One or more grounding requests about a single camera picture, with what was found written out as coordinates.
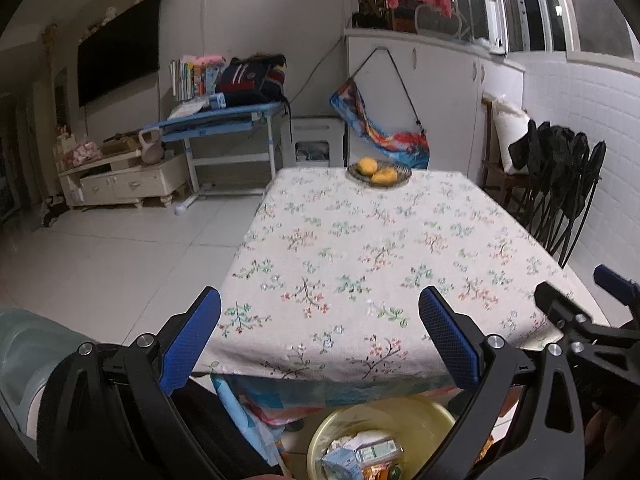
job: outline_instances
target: blue desk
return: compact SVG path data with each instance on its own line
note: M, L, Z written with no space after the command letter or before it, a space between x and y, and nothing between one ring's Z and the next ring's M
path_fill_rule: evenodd
M184 143L184 151L191 177L191 195L182 204L177 205L176 214L182 214L198 199L199 196L213 196L222 194L262 194L263 189L243 190L213 190L211 184L200 186L196 175L196 166L215 166L218 164L239 164L243 162L268 162L271 167L271 178L276 176L276 166L273 151L273 125L271 120L274 115L283 110L281 103L266 103L260 105L237 106L222 108L222 110L208 110L188 117L167 119L160 123L145 126L143 131L159 130L164 142L181 140ZM249 155L227 155L217 157L193 158L191 139L197 137L209 137L214 135L229 134L235 132L248 132L256 126L266 124L268 132L267 151L252 153Z

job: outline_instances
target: tiled wall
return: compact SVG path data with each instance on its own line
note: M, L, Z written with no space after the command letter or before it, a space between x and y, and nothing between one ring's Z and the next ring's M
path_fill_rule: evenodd
M612 324L628 309L600 290L593 269L605 264L640 283L640 77L566 62L549 54L517 59L527 71L523 106L540 124L583 131L607 155L593 206L569 262Z

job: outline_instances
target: ceiling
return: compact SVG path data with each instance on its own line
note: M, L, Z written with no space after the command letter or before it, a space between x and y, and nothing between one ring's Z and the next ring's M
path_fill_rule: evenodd
M64 25L91 1L23 0L0 36L0 92L25 79L24 70L17 68L42 58L40 35L47 25Z

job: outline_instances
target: chair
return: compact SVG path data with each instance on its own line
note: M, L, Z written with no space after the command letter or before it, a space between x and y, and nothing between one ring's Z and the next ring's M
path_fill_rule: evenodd
M484 160L482 161L482 185L484 191L498 190L498 203L508 210L509 202L513 196L513 189L527 189L529 185L529 175L510 175L504 172L502 161L492 162L491 158L491 133L494 129L493 102L486 97L482 98L482 104L486 107L486 147L484 149ZM499 182L498 186L488 186L486 184L489 173L495 175Z

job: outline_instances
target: flat screen tv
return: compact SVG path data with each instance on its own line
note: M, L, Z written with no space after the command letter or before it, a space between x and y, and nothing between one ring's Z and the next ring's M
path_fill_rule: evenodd
M79 105L157 72L160 0L144 0L78 46Z

